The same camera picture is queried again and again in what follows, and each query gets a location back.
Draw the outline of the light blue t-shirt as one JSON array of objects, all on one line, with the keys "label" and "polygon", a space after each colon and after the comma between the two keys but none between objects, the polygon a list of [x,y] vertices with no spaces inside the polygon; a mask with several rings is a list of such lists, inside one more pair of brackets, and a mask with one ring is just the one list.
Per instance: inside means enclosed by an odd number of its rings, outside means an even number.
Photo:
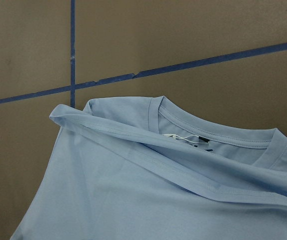
[{"label": "light blue t-shirt", "polygon": [[14,240],[287,240],[287,137],[209,122],[165,96],[60,104]]}]

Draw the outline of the blue tape line lengthwise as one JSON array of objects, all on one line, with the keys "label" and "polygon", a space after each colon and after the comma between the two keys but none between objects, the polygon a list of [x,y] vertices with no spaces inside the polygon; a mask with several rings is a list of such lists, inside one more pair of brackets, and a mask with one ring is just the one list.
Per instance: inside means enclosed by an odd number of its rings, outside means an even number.
[{"label": "blue tape line lengthwise", "polygon": [[70,106],[76,107],[76,1],[70,1]]}]

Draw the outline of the blue tape line crosswise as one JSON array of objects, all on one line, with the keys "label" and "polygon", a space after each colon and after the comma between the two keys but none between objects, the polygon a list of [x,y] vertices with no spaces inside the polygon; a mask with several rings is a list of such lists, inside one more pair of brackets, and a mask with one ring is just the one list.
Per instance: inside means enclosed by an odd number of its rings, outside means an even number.
[{"label": "blue tape line crosswise", "polygon": [[160,74],[165,74],[165,73],[170,73],[170,72],[176,72],[176,71],[181,71],[181,70],[186,70],[186,69],[197,68],[201,66],[213,65],[213,64],[229,62],[229,61],[245,59],[245,58],[251,58],[255,56],[267,55],[267,54],[283,52],[283,51],[287,51],[287,42],[233,52],[233,53],[228,53],[224,55],[207,57],[207,58],[198,59],[194,61],[158,67],[154,69],[148,69],[148,70],[140,71],[139,73],[136,73],[136,74],[128,73],[128,74],[103,78],[98,81],[87,81],[83,83],[76,83],[74,86],[67,85],[63,87],[47,89],[47,90],[42,90],[42,91],[33,92],[33,93],[10,96],[6,98],[1,98],[0,105],[11,103],[11,102],[16,102],[16,101],[22,101],[22,100],[27,100],[27,99],[33,99],[33,98],[39,98],[43,96],[64,93],[64,92],[71,92],[72,90],[76,91],[76,90],[91,88],[94,86],[107,85],[107,84],[112,84],[112,83],[117,83],[117,82],[150,77],[154,75],[160,75]]}]

